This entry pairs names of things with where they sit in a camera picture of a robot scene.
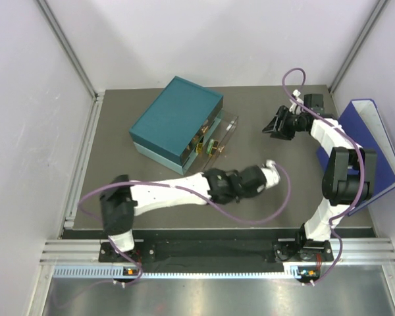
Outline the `teal drawer organizer box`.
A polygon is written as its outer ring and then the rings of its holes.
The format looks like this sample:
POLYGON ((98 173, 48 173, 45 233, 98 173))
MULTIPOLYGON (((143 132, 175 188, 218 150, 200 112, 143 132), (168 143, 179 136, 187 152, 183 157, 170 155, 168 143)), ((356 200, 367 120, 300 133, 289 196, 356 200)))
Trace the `teal drawer organizer box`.
POLYGON ((184 175, 220 123, 223 95, 175 76, 130 128, 136 149, 184 175))

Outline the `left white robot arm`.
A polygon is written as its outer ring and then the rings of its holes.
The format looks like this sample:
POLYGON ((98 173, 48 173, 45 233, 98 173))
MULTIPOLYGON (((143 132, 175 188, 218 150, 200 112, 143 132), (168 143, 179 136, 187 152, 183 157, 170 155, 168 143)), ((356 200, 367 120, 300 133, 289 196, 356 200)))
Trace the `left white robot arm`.
POLYGON ((129 184, 127 175, 119 176, 99 197, 104 232, 113 242, 113 253, 122 261, 136 253, 132 233, 134 218, 148 211, 178 205, 226 205, 254 198, 276 186, 279 175, 266 166, 253 165, 242 171, 209 169, 205 172, 154 182, 129 184))

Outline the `clear drawer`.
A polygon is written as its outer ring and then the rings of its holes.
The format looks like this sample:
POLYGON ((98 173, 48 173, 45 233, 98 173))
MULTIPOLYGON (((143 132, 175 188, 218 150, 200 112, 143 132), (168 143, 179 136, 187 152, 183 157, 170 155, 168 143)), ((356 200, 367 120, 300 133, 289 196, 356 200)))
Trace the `clear drawer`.
POLYGON ((221 110, 199 143, 201 151, 193 150, 186 161, 182 169, 183 175, 189 176, 210 169, 224 151, 237 125, 238 115, 221 110))

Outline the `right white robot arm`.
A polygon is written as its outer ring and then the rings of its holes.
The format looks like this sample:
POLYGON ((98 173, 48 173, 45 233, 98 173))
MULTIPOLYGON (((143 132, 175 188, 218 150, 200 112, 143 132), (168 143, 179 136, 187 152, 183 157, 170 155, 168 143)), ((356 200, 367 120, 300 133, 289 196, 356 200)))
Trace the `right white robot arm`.
POLYGON ((292 140, 296 132, 308 132, 319 142, 328 157, 321 186, 323 198, 294 240, 277 241, 273 248, 277 261, 331 261, 329 240, 342 213, 373 195, 377 152, 348 139, 339 122, 325 113, 321 94, 305 95, 302 101, 306 109, 297 103, 280 106, 263 133, 292 140))

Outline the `green lipstick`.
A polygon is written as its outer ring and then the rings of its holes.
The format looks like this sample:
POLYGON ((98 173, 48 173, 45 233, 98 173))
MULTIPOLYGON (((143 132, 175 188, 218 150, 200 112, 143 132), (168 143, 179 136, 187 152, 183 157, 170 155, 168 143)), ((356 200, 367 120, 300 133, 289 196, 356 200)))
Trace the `green lipstick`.
POLYGON ((212 157, 216 151, 217 151, 217 146, 219 142, 217 140, 211 139, 208 143, 206 153, 208 154, 209 157, 212 157))

